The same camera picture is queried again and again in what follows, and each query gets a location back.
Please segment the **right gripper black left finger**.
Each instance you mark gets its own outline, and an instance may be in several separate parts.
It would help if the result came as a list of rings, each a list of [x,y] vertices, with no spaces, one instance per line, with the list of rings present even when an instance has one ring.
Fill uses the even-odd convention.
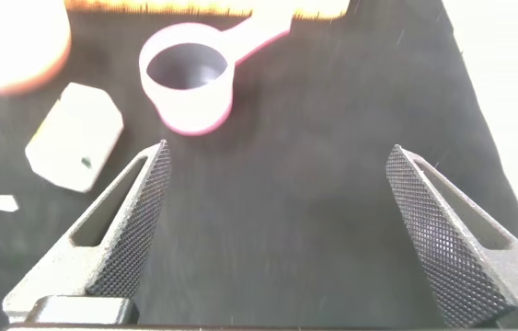
[[[132,298],[171,176],[165,140],[143,149],[2,301],[11,323],[48,296]]]

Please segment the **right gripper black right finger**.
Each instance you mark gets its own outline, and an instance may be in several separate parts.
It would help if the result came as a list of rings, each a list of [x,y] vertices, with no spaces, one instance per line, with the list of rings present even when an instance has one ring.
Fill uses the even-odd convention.
[[[518,328],[518,239],[400,145],[386,178],[445,323]]]

